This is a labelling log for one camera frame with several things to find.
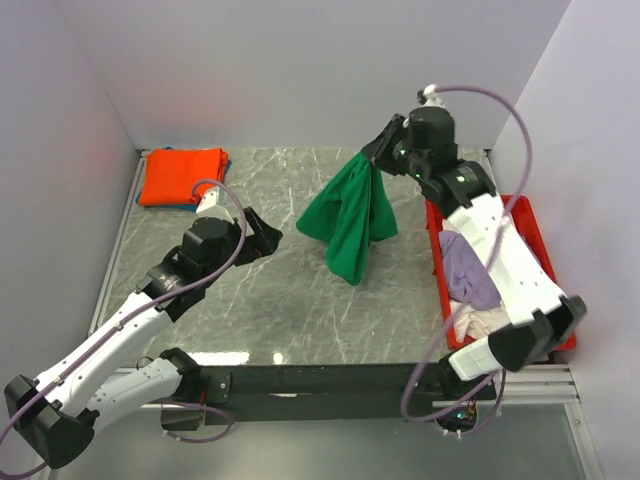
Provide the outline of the red plastic bin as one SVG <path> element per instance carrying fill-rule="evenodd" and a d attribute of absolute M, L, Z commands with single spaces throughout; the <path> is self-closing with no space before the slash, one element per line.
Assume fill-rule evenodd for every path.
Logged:
<path fill-rule="evenodd" d="M 449 296 L 448 287 L 446 285 L 441 243 L 438 238 L 439 233 L 443 230 L 444 217 L 439 209 L 430 201 L 426 200 L 425 205 L 426 229 L 428 231 L 431 243 L 431 251 L 434 264 L 433 275 L 435 276 L 438 285 L 438 293 L 443 321 L 446 321 L 450 316 L 452 309 L 451 299 Z M 511 211 L 511 216 L 513 218 L 513 224 L 517 229 L 519 235 L 531 249 L 532 253 L 536 256 L 542 270 L 549 276 L 551 280 L 556 282 L 557 279 L 555 276 L 553 265 L 547 253 L 543 236 L 539 230 L 534 209 L 531 202 L 526 196 L 522 195 L 519 197 Z M 446 333 L 446 344 L 450 350 L 461 349 L 462 347 L 469 345 L 475 341 L 475 339 L 470 337 L 469 335 L 466 335 L 464 338 L 457 338 L 454 328 L 458 324 L 459 322 L 457 322 L 453 327 L 450 327 Z"/>

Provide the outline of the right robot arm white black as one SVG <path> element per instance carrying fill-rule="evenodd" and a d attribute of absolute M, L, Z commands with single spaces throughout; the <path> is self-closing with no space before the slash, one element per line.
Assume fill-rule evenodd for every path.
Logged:
<path fill-rule="evenodd" d="M 445 108 L 422 106 L 407 116 L 393 115 L 364 154 L 380 170 L 418 183 L 487 265 L 501 296 L 508 324 L 439 362 L 440 390 L 460 399 L 490 373 L 517 372 L 555 350 L 574 332 L 586 305 L 544 271 L 486 170 L 459 158 L 454 133 Z"/>

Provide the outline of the lavender t shirt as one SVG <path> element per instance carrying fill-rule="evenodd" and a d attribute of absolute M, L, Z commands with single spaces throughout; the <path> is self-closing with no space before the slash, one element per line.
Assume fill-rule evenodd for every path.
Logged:
<path fill-rule="evenodd" d="M 438 233 L 445 283 L 452 300 L 468 304 L 475 310 L 498 308 L 501 296 L 465 238 L 457 232 Z"/>

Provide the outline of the aluminium frame rail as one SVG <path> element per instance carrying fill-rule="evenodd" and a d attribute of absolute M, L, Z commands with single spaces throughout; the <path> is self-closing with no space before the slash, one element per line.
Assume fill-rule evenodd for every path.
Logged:
<path fill-rule="evenodd" d="M 579 404 L 580 396 L 568 365 L 530 365 L 508 372 L 504 405 Z"/>

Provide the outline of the black base beam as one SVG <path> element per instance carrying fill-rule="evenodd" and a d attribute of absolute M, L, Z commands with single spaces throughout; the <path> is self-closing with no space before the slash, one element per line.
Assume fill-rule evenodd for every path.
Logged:
<path fill-rule="evenodd" d="M 200 386 L 178 398 L 195 403 L 204 398 L 234 423 L 402 418 L 402 395 L 414 368 L 412 363 L 206 366 Z M 408 412 L 432 414 L 434 403 L 454 402 L 484 378 L 453 380 L 453 373 L 430 363 L 415 383 Z M 173 405 L 160 416 L 166 430 L 195 431 L 201 425 L 197 410 L 168 407 Z"/>

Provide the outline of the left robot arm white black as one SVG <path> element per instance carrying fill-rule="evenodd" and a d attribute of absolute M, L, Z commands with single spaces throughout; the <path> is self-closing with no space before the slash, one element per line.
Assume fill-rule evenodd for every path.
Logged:
<path fill-rule="evenodd" d="M 179 348 L 124 377 L 111 376 L 139 344 L 203 300 L 229 267 L 273 254 L 282 237 L 250 207 L 239 219 L 196 219 L 93 335 L 36 378 L 18 375 L 7 384 L 10 427 L 45 466 L 59 469 L 98 432 L 148 402 L 164 400 L 198 415 L 209 411 L 201 367 Z"/>

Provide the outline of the green t shirt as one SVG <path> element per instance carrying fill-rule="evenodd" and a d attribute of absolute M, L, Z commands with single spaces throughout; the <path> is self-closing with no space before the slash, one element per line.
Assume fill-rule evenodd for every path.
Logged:
<path fill-rule="evenodd" d="M 398 234 L 381 172 L 362 152 L 311 201 L 296 228 L 326 245 L 327 267 L 352 286 L 364 276 L 371 244 Z"/>

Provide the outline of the pale pink t shirt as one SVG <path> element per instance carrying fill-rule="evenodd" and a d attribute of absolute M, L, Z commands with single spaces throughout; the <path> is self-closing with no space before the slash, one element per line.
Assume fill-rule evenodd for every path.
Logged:
<path fill-rule="evenodd" d="M 443 221 L 443 230 L 450 230 L 459 233 L 459 231 L 447 220 Z M 502 298 L 501 304 L 498 308 L 487 311 L 475 310 L 468 304 L 460 303 L 451 299 L 452 312 L 456 311 L 458 308 L 461 309 L 461 313 L 453 324 L 454 326 L 459 322 L 459 324 L 454 328 L 457 338 L 464 338 L 466 335 L 469 335 L 475 340 L 479 340 L 509 323 L 509 317 L 504 308 Z"/>

